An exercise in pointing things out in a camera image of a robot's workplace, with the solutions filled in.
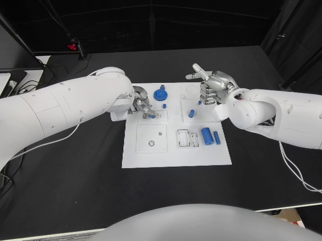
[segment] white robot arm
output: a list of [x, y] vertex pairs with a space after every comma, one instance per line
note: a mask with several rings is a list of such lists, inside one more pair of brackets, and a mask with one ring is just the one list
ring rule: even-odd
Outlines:
[[213, 109], [216, 121], [226, 118], [233, 125], [298, 147], [322, 150], [322, 96], [272, 90], [239, 88], [232, 76], [204, 71], [194, 64], [203, 78], [201, 102], [220, 104]]
[[112, 121], [141, 111], [154, 115], [144, 88], [114, 67], [23, 95], [0, 99], [0, 170], [32, 143], [105, 112]]

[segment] blue battery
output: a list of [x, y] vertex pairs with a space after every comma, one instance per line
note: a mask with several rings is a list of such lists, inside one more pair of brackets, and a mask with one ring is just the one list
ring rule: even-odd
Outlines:
[[194, 117], [194, 114], [196, 114], [196, 111], [194, 111], [194, 110], [190, 110], [188, 117], [193, 118], [193, 117]]
[[216, 142], [217, 142], [217, 145], [219, 145], [220, 144], [220, 139], [219, 139], [217, 132], [213, 132], [213, 134], [214, 134]]
[[214, 140], [210, 133], [210, 129], [207, 127], [201, 129], [201, 134], [203, 134], [203, 140], [204, 140], [206, 146], [212, 145], [214, 143]]

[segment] small blue part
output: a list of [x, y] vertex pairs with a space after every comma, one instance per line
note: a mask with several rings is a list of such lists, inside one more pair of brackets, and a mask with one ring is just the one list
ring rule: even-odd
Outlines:
[[212, 145], [214, 143], [214, 140], [210, 133], [210, 129], [207, 127], [201, 129], [201, 134], [206, 146]]
[[154, 92], [154, 98], [157, 101], [163, 101], [167, 99], [167, 91], [164, 85], [161, 85], [160, 89]]
[[196, 114], [196, 111], [194, 111], [194, 110], [190, 110], [188, 117], [193, 118], [193, 117], [194, 117], [194, 114]]
[[219, 139], [217, 132], [213, 132], [213, 134], [214, 134], [214, 138], [216, 138], [217, 145], [220, 145], [220, 139]]

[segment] white device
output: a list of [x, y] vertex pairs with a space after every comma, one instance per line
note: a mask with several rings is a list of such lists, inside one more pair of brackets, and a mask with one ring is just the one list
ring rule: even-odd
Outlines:
[[204, 71], [197, 64], [193, 68], [197, 73], [186, 78], [203, 78], [200, 99], [204, 104], [220, 104], [213, 109], [217, 122], [229, 118], [233, 125], [249, 132], [298, 147], [322, 150], [321, 95], [243, 89], [226, 73]]
[[108, 67], [30, 93], [0, 99], [0, 170], [32, 143], [105, 112], [112, 121], [150, 109], [147, 91], [132, 86], [125, 72]]

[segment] white board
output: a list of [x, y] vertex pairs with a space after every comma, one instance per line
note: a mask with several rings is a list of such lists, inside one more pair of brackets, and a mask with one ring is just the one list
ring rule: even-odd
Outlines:
[[[160, 89], [161, 83], [134, 85], [141, 86], [147, 90], [150, 103], [152, 105], [151, 109], [154, 109], [161, 116], [158, 118], [147, 117], [147, 119], [142, 119], [141, 113], [129, 115], [125, 128], [122, 168], [230, 165], [232, 159], [222, 123], [216, 123], [212, 116], [212, 109], [216, 105], [199, 105], [200, 83], [165, 83], [168, 97], [164, 101], [157, 101], [152, 96], [154, 91]], [[196, 111], [194, 118], [188, 118], [188, 108], [193, 108]], [[141, 126], [150, 126], [150, 129], [145, 128], [145, 130], [154, 130], [151, 135], [155, 135], [158, 128], [165, 126], [167, 152], [137, 152], [141, 150], [137, 149], [137, 142], [140, 142], [140, 132], [137, 129]], [[204, 145], [201, 136], [201, 128], [204, 127], [210, 128], [212, 133], [217, 131], [222, 142], [220, 145], [216, 145], [216, 142], [210, 146]], [[191, 133], [197, 133], [200, 143], [197, 148], [194, 148], [193, 145], [188, 148], [178, 147], [178, 130], [188, 130], [190, 138]]]

